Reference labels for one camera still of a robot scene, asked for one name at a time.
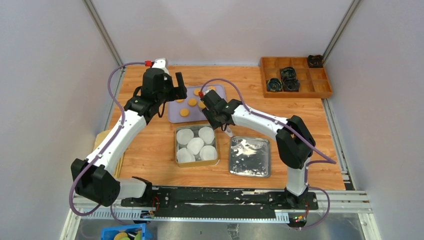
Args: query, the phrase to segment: lavender baking mat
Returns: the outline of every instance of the lavender baking mat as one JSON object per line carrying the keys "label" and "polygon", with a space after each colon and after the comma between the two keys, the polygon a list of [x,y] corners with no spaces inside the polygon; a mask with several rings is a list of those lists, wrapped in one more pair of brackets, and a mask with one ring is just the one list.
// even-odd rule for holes
{"label": "lavender baking mat", "polygon": [[[203,91],[206,91],[209,86],[214,86],[216,88],[216,93],[221,96],[221,98],[226,99],[224,86],[221,84],[208,84],[204,87]],[[187,87],[187,98],[184,99],[183,102],[171,101],[167,102],[168,104],[168,120],[173,124],[178,123],[186,123],[186,122],[194,122],[194,121],[203,121],[206,120],[205,115],[203,115],[200,110],[199,104],[200,97],[196,96],[193,91],[195,89],[200,89],[202,86],[188,86]],[[189,105],[189,99],[195,98],[197,100],[197,104],[195,106]],[[180,115],[181,109],[188,109],[188,116],[184,117]]]}

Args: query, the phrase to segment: metal floor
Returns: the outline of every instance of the metal floor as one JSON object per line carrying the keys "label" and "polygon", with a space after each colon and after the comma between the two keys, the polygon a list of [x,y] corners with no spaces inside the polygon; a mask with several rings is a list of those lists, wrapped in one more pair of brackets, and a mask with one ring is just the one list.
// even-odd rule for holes
{"label": "metal floor", "polygon": [[[308,221],[321,218],[310,213]],[[100,239],[102,228],[118,226],[114,220],[82,220],[75,240]],[[278,223],[223,223],[156,221],[147,225],[152,240],[364,240],[358,214],[330,213],[317,227],[297,232]]]}

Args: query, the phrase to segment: wooden organizer box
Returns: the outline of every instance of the wooden organizer box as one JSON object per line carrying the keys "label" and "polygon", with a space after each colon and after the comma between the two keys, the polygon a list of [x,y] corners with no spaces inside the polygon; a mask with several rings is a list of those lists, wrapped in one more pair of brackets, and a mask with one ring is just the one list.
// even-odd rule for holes
{"label": "wooden organizer box", "polygon": [[[293,67],[300,82],[299,91],[267,91],[267,81],[281,79],[280,69]],[[265,98],[327,99],[333,94],[326,69],[309,68],[306,57],[261,57],[260,76]]]}

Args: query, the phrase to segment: wooden table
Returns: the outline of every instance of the wooden table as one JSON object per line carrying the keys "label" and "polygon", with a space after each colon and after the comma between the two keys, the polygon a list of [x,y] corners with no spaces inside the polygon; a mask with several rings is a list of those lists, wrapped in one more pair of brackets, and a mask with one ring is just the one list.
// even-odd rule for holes
{"label": "wooden table", "polygon": [[[133,95],[134,89],[142,84],[144,66],[129,66],[124,76],[118,101],[124,105]],[[259,67],[242,66],[170,66],[174,85],[176,72],[182,72],[186,86],[202,85],[212,78],[225,78],[235,83],[243,94],[246,103],[259,111],[271,115],[290,118],[300,116],[316,141],[316,147],[336,160],[336,151],[327,125],[320,99],[306,98],[264,98],[262,94]],[[238,99],[233,87],[225,82],[214,82],[225,87],[227,101]],[[112,115],[110,128],[120,116],[118,107]],[[230,138],[221,131],[219,151],[221,160],[217,165],[180,168],[176,164],[175,129],[183,125],[204,124],[207,121],[174,124],[168,121],[167,111],[163,118],[155,116],[141,131],[125,152],[120,178],[141,177],[154,185],[202,186],[232,188],[278,188],[287,183],[287,167],[280,160],[277,144],[258,132],[245,127],[230,126],[235,136],[267,138],[271,142],[271,176],[267,178],[245,177],[230,174],[228,156]],[[318,154],[312,160],[322,159]],[[327,190],[344,190],[345,185],[338,165],[317,163],[310,167],[308,181],[311,186]]]}

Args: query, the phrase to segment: gray wall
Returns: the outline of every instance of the gray wall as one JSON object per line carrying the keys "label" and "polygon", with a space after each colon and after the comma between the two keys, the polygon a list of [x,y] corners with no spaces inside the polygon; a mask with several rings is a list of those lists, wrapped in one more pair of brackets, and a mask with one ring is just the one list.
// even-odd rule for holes
{"label": "gray wall", "polygon": [[59,239],[115,67],[81,0],[0,1],[0,239]]}
{"label": "gray wall", "polygon": [[322,54],[352,0],[93,0],[124,62],[257,65]]}
{"label": "gray wall", "polygon": [[326,65],[353,177],[382,239],[423,239],[424,1],[365,0]]}

